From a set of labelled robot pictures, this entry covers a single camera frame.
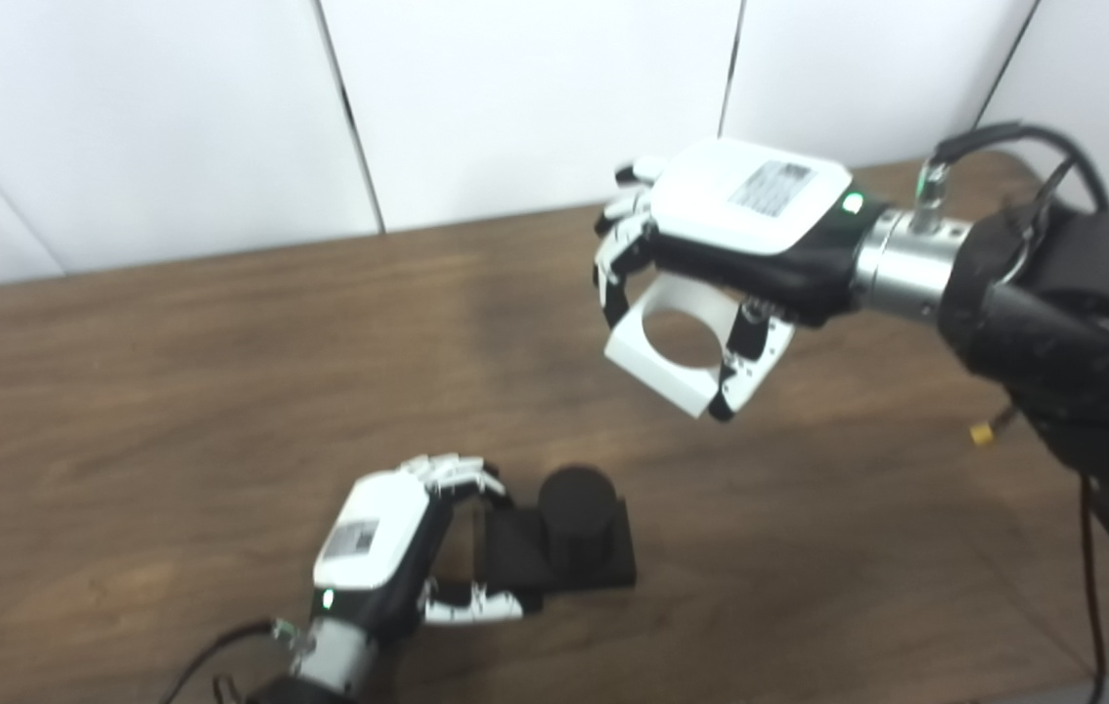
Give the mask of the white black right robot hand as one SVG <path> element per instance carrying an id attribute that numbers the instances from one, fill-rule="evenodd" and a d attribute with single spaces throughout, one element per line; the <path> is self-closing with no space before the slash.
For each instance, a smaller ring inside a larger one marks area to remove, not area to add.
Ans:
<path id="1" fill-rule="evenodd" d="M 592 285 L 612 331 L 635 309 L 627 286 L 654 268 L 728 306 L 708 398 L 692 407 L 736 418 L 798 327 L 859 308 L 856 259 L 885 201 L 827 157 L 718 137 L 674 157 L 618 169 L 623 188 L 596 220 Z"/>

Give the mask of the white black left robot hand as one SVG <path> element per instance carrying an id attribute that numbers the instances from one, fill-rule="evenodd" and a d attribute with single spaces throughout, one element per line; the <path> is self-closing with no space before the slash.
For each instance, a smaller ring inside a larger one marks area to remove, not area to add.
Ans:
<path id="1" fill-rule="evenodd" d="M 358 478 L 314 561 L 312 616 L 357 628 L 385 647 L 421 625 L 541 612 L 543 598 L 531 592 L 434 577 L 435 557 L 465 501 L 513 507 L 498 468 L 475 456 L 421 455 Z"/>

